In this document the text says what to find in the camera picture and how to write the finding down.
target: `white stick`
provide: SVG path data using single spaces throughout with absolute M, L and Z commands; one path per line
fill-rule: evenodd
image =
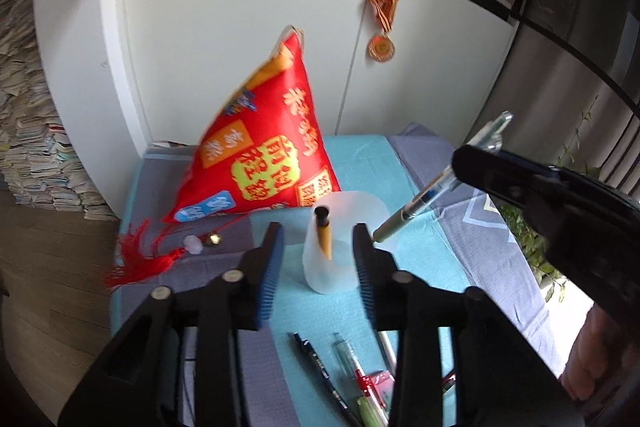
M 385 352 L 386 363 L 389 366 L 389 372 L 395 378 L 396 377 L 396 352 L 394 348 L 391 346 L 391 342 L 389 341 L 389 336 L 386 334 L 386 331 L 379 331 L 378 338 L 380 339 L 380 344 L 382 344 L 382 349 Z

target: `stack of magazines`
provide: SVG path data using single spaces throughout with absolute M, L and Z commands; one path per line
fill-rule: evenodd
M 117 219 L 82 167 L 51 100 L 31 0 L 0 0 L 0 171 L 20 204 Z

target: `brush pen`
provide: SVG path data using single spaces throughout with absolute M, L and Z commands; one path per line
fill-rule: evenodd
M 296 340 L 296 344 L 298 344 L 298 347 L 300 347 L 302 352 L 309 357 L 309 360 L 311 361 L 311 364 L 315 369 L 315 373 L 320 379 L 320 383 L 327 391 L 327 393 L 331 395 L 332 402 L 337 407 L 338 412 L 340 413 L 344 421 L 347 422 L 347 425 L 349 425 L 350 427 L 363 427 L 360 420 L 358 420 L 357 416 L 354 415 L 353 412 L 351 412 L 351 409 L 349 409 L 349 406 L 347 406 L 344 398 L 340 396 L 340 393 L 338 393 L 334 385 L 331 383 L 329 373 L 327 373 L 326 368 L 324 367 L 324 363 L 322 363 L 322 360 L 320 360 L 320 357 L 318 357 L 318 354 L 316 353 L 316 350 L 313 348 L 311 343 L 309 341 L 304 341 L 297 333 L 293 334 L 293 338 Z

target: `medal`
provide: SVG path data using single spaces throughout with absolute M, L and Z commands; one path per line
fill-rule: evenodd
M 367 50 L 369 51 L 369 57 L 376 62 L 386 62 L 394 58 L 396 54 L 396 47 L 386 35 L 375 35 L 369 41 Z
M 373 60 L 386 62 L 396 54 L 396 47 L 387 35 L 391 31 L 398 0 L 369 0 L 369 2 L 376 11 L 376 19 L 382 26 L 382 34 L 371 38 L 367 51 L 369 52 L 369 57 L 373 58 Z

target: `curtain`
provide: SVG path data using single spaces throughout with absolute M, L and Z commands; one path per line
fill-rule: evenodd
M 514 114 L 505 150 L 543 163 L 560 158 L 581 172 L 599 169 L 601 181 L 640 198 L 638 119 L 577 58 L 524 25 L 470 135 L 504 110 Z

